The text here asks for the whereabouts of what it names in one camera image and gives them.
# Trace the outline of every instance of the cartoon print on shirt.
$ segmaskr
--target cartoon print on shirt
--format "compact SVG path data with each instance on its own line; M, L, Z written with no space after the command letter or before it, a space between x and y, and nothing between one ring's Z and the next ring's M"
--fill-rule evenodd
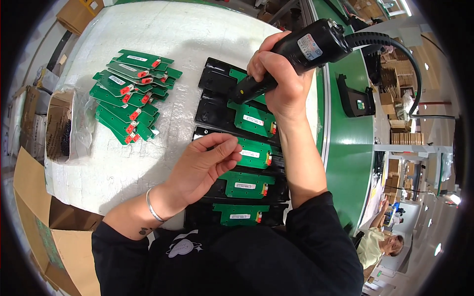
M191 233L198 233L198 229L192 230L188 232L187 234L179 234L176 236L173 241L182 239L178 243L172 243L170 245L170 249L166 252L168 254L169 258L173 258L176 255L186 255L187 253L191 252L192 250L196 249L198 252L202 250L201 243L198 242L191 242L188 239L185 239L186 236L188 236Z

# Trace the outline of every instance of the yellow shirt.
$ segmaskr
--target yellow shirt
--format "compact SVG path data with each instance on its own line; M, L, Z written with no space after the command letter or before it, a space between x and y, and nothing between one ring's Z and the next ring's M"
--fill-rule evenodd
M385 240L385 237L377 227L371 227L365 232L357 248L357 255L364 269L376 264L382 257L379 241L383 240Z

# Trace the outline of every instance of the white table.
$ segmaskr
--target white table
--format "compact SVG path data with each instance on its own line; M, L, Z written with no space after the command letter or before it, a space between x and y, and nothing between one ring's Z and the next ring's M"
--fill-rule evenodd
M202 92L198 82L207 58L245 69L263 40L278 32L256 18L209 5L149 1L104 8L78 40L58 88L71 84L88 91L95 83L92 76L104 70L120 49L174 59L171 66L183 75L167 101L156 105L160 134L154 140L122 146L108 128L97 124L91 157L84 165L46 161L48 192L66 204L105 215L166 180L191 142ZM315 77L306 107L316 140ZM178 215L178 222L169 228L180 228L183 216Z

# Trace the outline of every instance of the electric screwdriver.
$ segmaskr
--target electric screwdriver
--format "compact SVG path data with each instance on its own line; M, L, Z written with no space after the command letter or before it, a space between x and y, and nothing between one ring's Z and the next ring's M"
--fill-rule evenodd
M331 19L319 19L300 31L292 32L275 43L271 52L288 59L298 75L337 62L352 52L343 36L344 28ZM229 99L238 104L247 103L276 88L278 83L266 72L261 82L246 76L231 90Z

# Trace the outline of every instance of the wrist tattoo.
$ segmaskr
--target wrist tattoo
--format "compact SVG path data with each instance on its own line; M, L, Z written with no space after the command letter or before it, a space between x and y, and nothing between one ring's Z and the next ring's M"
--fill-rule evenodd
M141 235L145 235L147 230L148 230L148 228L142 227L142 230L140 230L138 233L141 234Z

